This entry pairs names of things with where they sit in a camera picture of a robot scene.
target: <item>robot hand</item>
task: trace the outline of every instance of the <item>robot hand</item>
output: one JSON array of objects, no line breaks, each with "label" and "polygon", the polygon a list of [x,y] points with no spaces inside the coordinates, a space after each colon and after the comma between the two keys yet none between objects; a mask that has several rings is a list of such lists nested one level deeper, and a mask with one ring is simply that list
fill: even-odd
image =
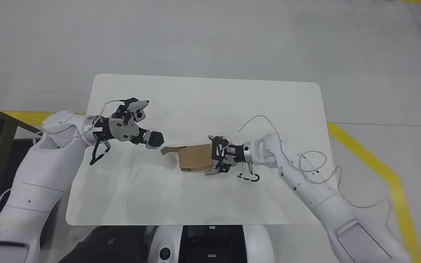
[{"label": "robot hand", "polygon": [[[164,137],[161,132],[145,130],[136,124],[136,122],[146,118],[143,109],[149,104],[149,101],[139,101],[136,98],[121,101],[124,105],[120,105],[117,111],[109,118],[98,116],[99,119],[92,123],[94,127],[93,136],[96,138],[96,143],[90,165],[95,164],[110,151],[111,146],[108,143],[110,139],[130,141],[136,145],[142,143],[148,149],[156,149],[164,143]],[[101,142],[105,143],[107,149],[103,154],[96,157],[96,152]]]}]

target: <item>black panel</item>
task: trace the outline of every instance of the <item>black panel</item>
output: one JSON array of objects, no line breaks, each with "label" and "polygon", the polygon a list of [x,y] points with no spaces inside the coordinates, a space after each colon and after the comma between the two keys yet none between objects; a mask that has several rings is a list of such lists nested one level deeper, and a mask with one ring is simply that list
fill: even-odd
[{"label": "black panel", "polygon": [[184,226],[178,263],[247,263],[243,226]]}]

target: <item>black cable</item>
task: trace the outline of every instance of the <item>black cable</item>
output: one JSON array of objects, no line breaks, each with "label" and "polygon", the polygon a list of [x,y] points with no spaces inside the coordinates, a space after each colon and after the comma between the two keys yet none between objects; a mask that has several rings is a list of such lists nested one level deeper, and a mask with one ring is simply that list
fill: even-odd
[{"label": "black cable", "polygon": [[110,150],[110,148],[107,147],[105,149],[104,153],[102,153],[98,157],[96,157],[96,155],[97,155],[97,149],[98,149],[98,146],[99,146],[100,142],[101,141],[97,139],[97,142],[95,144],[95,147],[93,148],[93,151],[92,151],[92,160],[91,160],[91,162],[89,162],[89,165],[95,164],[98,160],[100,160],[101,158],[103,158],[104,155]]}]

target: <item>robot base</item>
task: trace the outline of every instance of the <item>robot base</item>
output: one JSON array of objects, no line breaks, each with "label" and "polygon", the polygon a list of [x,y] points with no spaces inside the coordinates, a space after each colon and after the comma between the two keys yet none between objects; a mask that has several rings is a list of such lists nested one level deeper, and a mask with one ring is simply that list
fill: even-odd
[{"label": "robot base", "polygon": [[148,263],[275,263],[264,226],[160,226]]}]

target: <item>cardboard flap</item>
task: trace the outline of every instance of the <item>cardboard flap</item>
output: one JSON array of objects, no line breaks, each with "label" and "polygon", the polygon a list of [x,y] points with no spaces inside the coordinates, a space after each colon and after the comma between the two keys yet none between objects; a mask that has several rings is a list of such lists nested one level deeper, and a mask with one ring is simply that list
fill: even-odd
[{"label": "cardboard flap", "polygon": [[178,146],[178,147],[164,147],[161,149],[161,154],[166,155],[167,153],[177,153],[179,150],[186,148],[187,146]]}]

